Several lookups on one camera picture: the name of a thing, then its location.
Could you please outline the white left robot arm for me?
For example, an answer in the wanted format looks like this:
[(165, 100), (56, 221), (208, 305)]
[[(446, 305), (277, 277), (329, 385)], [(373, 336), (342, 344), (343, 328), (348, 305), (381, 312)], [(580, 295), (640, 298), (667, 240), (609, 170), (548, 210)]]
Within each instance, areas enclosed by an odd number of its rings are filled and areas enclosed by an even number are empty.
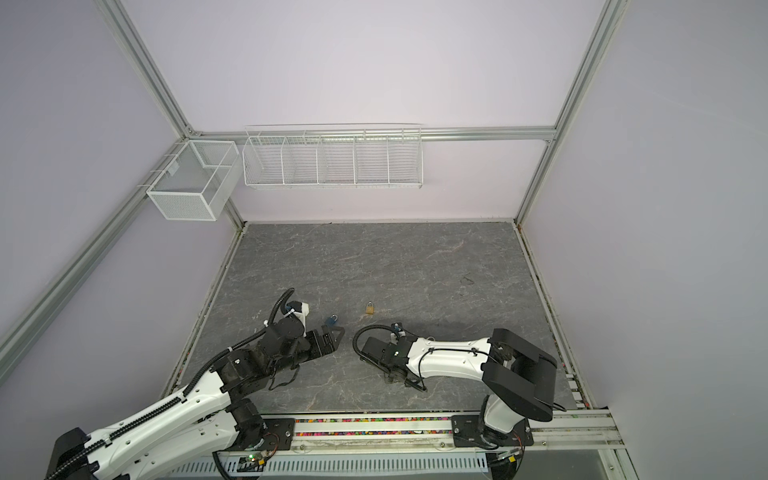
[(211, 357), (181, 387), (110, 426), (74, 428), (55, 442), (48, 479), (156, 479), (197, 457), (261, 449), (271, 437), (251, 394), (275, 389), (278, 373), (334, 353), (336, 325), (307, 329), (294, 309)]

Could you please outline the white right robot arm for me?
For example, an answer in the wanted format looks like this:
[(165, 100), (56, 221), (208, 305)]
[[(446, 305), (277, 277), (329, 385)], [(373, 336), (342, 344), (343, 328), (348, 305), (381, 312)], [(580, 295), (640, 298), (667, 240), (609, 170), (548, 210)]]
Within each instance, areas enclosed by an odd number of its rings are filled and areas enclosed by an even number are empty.
[(432, 377), (483, 384), (488, 394), (476, 415), (451, 417), (454, 445), (494, 450), (533, 444), (530, 423), (550, 422), (561, 407), (554, 400), (558, 362), (510, 330), (489, 337), (437, 341), (398, 323), (370, 325), (352, 339), (358, 357), (389, 381), (425, 392)]

